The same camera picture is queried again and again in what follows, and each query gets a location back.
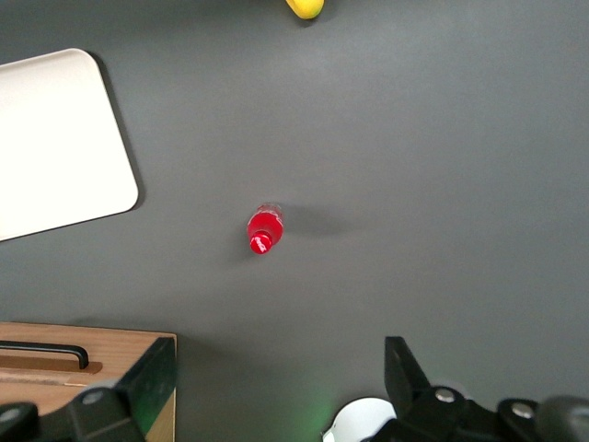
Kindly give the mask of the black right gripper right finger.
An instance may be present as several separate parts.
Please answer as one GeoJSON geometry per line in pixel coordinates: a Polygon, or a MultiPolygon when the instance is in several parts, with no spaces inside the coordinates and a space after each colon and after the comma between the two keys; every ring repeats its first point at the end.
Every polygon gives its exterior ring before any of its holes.
{"type": "Polygon", "coordinates": [[[490,411],[425,376],[406,341],[385,339],[385,386],[396,416],[373,441],[586,441],[588,400],[564,395],[543,402],[504,399],[490,411]]]}

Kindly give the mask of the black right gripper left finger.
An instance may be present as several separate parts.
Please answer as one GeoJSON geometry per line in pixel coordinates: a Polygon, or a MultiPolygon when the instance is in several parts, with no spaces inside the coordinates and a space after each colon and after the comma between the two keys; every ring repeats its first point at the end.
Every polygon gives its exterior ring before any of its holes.
{"type": "Polygon", "coordinates": [[[159,337],[111,387],[80,392],[39,415],[36,403],[1,406],[3,441],[145,441],[177,384],[176,343],[159,337]]]}

